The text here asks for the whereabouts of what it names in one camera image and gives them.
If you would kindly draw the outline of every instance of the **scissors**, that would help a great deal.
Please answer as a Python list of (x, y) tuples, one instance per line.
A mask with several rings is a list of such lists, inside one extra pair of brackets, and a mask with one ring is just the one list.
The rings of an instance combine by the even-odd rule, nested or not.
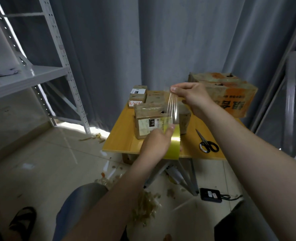
[(199, 137), (202, 139), (202, 141), (200, 142), (199, 144), (199, 149), (202, 151), (202, 152), (205, 152), (205, 153), (209, 153), (210, 151), (212, 152), (218, 152), (219, 151), (219, 147), (217, 144), (215, 144), (214, 142), (211, 142), (211, 141), (207, 141), (202, 135), (201, 133), (199, 133), (199, 131), (196, 129)]

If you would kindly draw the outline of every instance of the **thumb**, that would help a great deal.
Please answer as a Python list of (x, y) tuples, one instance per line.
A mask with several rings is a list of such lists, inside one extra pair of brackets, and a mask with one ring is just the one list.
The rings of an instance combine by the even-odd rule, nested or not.
[(172, 137), (172, 134), (174, 133), (174, 130), (175, 126), (173, 124), (170, 124), (168, 129), (166, 129), (165, 136), (170, 139)]
[(171, 87), (171, 92), (178, 95), (179, 97), (186, 97), (188, 91), (179, 87)]

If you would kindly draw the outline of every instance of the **black cable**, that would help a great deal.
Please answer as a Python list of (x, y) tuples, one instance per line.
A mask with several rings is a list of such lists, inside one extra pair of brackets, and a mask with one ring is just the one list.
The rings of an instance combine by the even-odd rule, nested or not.
[(228, 201), (237, 200), (237, 199), (239, 199), (239, 198), (242, 198), (242, 197), (243, 197), (243, 195), (242, 195), (242, 194), (241, 194), (241, 195), (239, 195), (237, 198), (231, 198), (229, 194), (220, 194), (220, 196), (221, 196), (221, 199), (223, 199), (223, 200), (228, 200)]

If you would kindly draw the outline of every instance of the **black label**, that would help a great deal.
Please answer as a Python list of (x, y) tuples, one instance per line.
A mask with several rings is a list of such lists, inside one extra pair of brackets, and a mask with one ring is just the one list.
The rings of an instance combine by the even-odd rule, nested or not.
[(154, 127), (154, 126), (155, 126), (155, 120), (149, 119), (149, 127)]

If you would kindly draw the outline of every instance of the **yellow tabletop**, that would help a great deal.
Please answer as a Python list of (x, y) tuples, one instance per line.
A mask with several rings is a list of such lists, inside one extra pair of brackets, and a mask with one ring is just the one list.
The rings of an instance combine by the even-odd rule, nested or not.
[[(196, 129), (206, 140), (216, 143), (213, 135), (210, 133), (204, 122), (192, 114), (187, 128), (187, 133), (180, 136), (180, 145), (183, 150), (180, 152), (179, 157), (225, 160), (226, 158), (221, 150), (216, 153), (212, 151), (210, 153), (204, 153), (199, 149), (201, 139), (198, 136)], [(102, 150), (108, 152), (139, 154), (143, 139), (137, 139), (134, 131), (134, 109), (128, 108), (126, 104), (104, 146), (102, 147)]]

